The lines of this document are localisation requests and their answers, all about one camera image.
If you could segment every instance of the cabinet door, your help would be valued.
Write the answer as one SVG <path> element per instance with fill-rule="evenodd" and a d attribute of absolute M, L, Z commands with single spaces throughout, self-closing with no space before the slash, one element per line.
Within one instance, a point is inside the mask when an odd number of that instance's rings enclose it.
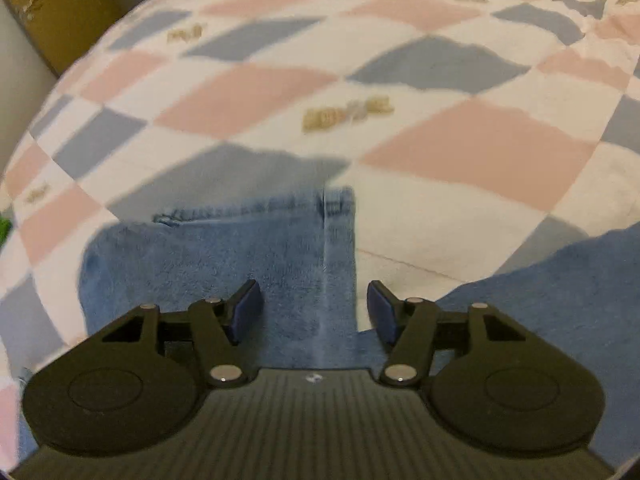
<path fill-rule="evenodd" d="M 64 72 L 122 15 L 115 0 L 9 0 L 41 53 Z"/>

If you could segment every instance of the blue towel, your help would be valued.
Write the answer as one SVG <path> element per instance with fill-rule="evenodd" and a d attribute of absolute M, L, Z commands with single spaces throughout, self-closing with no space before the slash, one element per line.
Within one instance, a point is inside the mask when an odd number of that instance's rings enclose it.
<path fill-rule="evenodd" d="M 466 312 L 476 301 L 496 306 L 596 375 L 606 408 L 592 450 L 614 467 L 640 452 L 640 223 L 459 286 L 437 303 Z M 380 373 L 385 355 L 373 331 L 360 335 L 359 349 Z"/>
<path fill-rule="evenodd" d="M 79 298 L 94 334 L 142 303 L 162 312 L 258 281 L 264 313 L 238 349 L 263 367 L 337 368 L 355 355 L 350 189 L 175 210 L 110 226 L 84 253 Z M 20 459 L 34 442 L 20 421 Z"/>

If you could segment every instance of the small logo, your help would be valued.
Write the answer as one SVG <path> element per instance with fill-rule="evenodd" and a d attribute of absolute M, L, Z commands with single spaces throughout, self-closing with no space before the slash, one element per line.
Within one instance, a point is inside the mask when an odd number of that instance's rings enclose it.
<path fill-rule="evenodd" d="M 322 377 L 322 375 L 320 374 L 309 374 L 308 376 L 305 377 L 305 381 L 311 384 L 318 384 L 323 379 L 324 377 Z"/>

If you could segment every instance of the bed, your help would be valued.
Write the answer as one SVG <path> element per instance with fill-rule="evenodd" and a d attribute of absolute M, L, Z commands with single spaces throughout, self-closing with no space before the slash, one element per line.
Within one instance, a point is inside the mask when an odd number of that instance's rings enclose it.
<path fill-rule="evenodd" d="M 369 280 L 436 300 L 640 221 L 640 0 L 147 0 L 60 78 L 0 184 L 0 468 L 23 368 L 86 337 L 104 226 L 351 186 Z"/>

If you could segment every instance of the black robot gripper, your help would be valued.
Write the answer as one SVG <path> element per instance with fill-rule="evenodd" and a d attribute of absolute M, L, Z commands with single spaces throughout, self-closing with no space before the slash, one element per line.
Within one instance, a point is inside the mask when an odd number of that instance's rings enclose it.
<path fill-rule="evenodd" d="M 235 346 L 262 303 L 258 283 L 249 280 L 226 300 L 199 300 L 183 312 L 134 308 L 27 384 L 23 412 L 37 442 L 65 456 L 145 450 L 187 427 L 206 399 L 257 388 L 258 374 L 240 362 Z M 375 383 L 380 396 L 411 390 L 439 426 L 494 455 L 538 458 L 586 448 L 604 410 L 602 388 L 513 319 L 484 303 L 444 312 L 422 298 L 399 300 L 381 282 L 369 284 L 367 306 L 389 348 Z M 444 349 L 455 359 L 430 374 L 434 354 Z M 343 416 L 341 410 L 328 416 Z"/>
<path fill-rule="evenodd" d="M 399 300 L 381 282 L 369 284 L 367 306 L 393 348 L 380 381 L 420 388 L 452 433 L 515 456 L 566 452 L 593 436 L 605 405 L 597 378 L 496 308 L 444 312 L 422 298 Z M 437 350 L 456 357 L 430 376 Z"/>
<path fill-rule="evenodd" d="M 186 311 L 138 306 L 53 361 L 27 384 L 22 408 L 38 444 L 105 456 L 160 442 L 211 388 L 248 380 L 234 346 L 262 311 L 255 280 L 227 300 Z"/>

